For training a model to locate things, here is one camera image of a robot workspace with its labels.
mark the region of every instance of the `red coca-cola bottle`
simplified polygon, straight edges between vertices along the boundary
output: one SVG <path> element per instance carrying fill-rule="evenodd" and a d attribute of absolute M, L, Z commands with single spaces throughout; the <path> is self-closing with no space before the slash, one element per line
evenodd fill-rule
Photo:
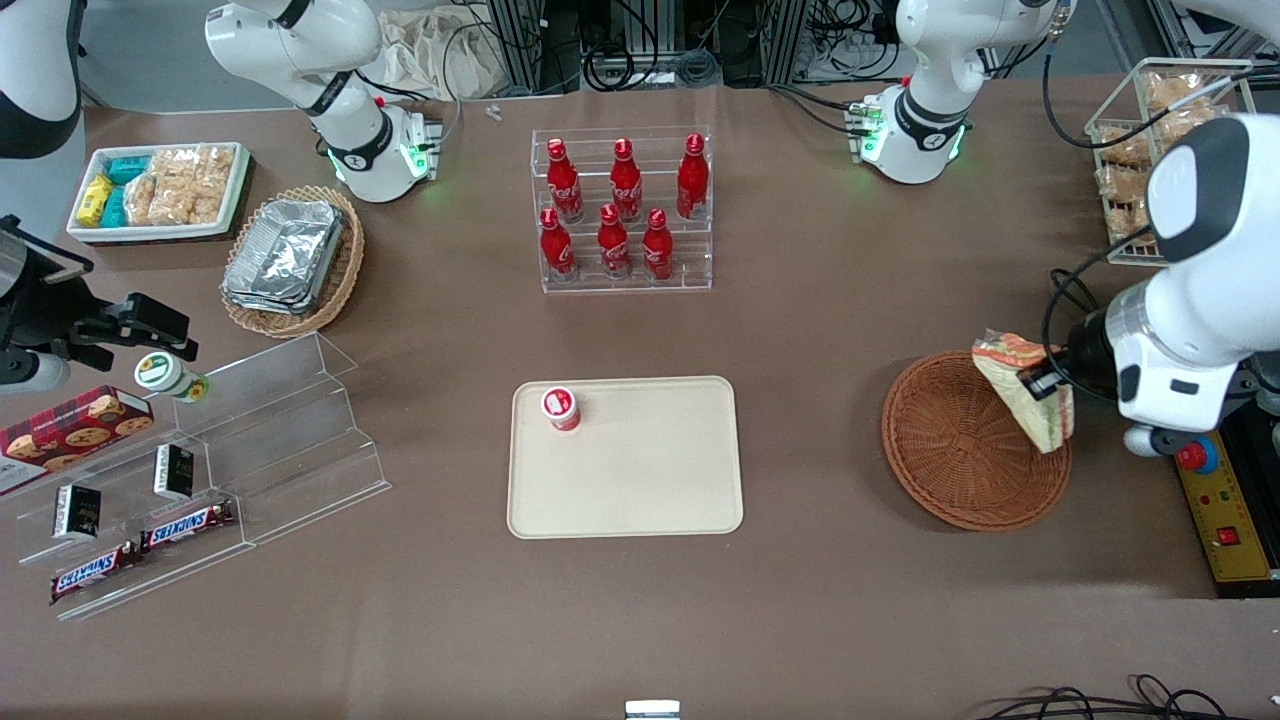
<path fill-rule="evenodd" d="M 667 214 L 662 208 L 649 210 L 649 229 L 644 232 L 644 269 L 649 282 L 667 282 L 672 269 L 672 240 Z"/>
<path fill-rule="evenodd" d="M 640 219 L 640 168 L 631 159 L 631 141 L 621 137 L 613 143 L 613 170 L 609 173 L 613 186 L 613 204 L 623 224 Z"/>
<path fill-rule="evenodd" d="M 595 238 L 600 243 L 604 274 L 616 281 L 630 277 L 631 258 L 627 256 L 627 228 L 618 222 L 617 205 L 605 202 L 600 208 L 600 232 Z"/>
<path fill-rule="evenodd" d="M 707 184 L 710 182 L 710 169 L 707 167 L 707 138 L 692 133 L 685 138 L 685 159 L 680 161 L 676 173 L 676 211 L 689 220 L 707 219 Z"/>
<path fill-rule="evenodd" d="M 567 283 L 577 279 L 577 260 L 573 258 L 568 231 L 561 227 L 556 210 L 547 208 L 539 218 L 543 225 L 543 258 L 553 282 Z"/>
<path fill-rule="evenodd" d="M 561 222 L 576 224 L 582 219 L 582 184 L 577 181 L 577 168 L 568 159 L 564 141 L 553 137 L 547 141 L 547 155 L 552 165 L 547 169 L 547 184 L 552 188 L 552 202 Z"/>

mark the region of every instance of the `teal snack package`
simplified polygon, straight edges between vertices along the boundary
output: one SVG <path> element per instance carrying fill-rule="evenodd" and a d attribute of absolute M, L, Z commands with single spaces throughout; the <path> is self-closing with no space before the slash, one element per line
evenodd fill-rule
<path fill-rule="evenodd" d="M 116 158 L 108 163 L 106 177 L 111 181 L 111 184 L 124 184 L 146 172 L 148 163 L 151 163 L 148 155 Z"/>
<path fill-rule="evenodd" d="M 124 188 L 118 187 L 111 191 L 111 195 L 106 199 L 106 206 L 102 208 L 102 220 L 97 227 L 100 228 L 123 228 L 128 227 L 129 218 L 124 214 Z"/>

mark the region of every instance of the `yellow control panel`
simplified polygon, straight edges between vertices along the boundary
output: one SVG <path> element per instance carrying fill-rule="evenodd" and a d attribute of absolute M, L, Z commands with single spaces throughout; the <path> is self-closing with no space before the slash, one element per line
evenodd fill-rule
<path fill-rule="evenodd" d="M 1178 474 L 1213 579 L 1219 583 L 1270 580 L 1271 566 L 1240 497 L 1222 438 L 1215 430 L 1198 442 L 1199 447 L 1192 443 L 1179 452 Z"/>

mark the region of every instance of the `red switch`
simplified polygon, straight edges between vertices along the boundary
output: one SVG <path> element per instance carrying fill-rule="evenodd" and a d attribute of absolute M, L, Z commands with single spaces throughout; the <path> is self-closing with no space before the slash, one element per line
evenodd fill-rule
<path fill-rule="evenodd" d="M 1217 529 L 1217 543 L 1219 544 L 1240 544 L 1240 534 L 1235 532 L 1235 528 L 1219 528 Z"/>
<path fill-rule="evenodd" d="M 1207 437 L 1198 437 L 1174 455 L 1174 461 L 1184 470 L 1207 475 L 1217 469 L 1217 448 Z"/>

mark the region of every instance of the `red and white cup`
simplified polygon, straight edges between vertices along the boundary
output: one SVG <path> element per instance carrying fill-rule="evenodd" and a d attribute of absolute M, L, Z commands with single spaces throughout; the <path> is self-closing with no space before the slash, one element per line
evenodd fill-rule
<path fill-rule="evenodd" d="M 567 387 L 556 386 L 543 393 L 543 414 L 556 425 L 557 430 L 572 430 L 582 421 L 577 410 L 577 398 Z"/>

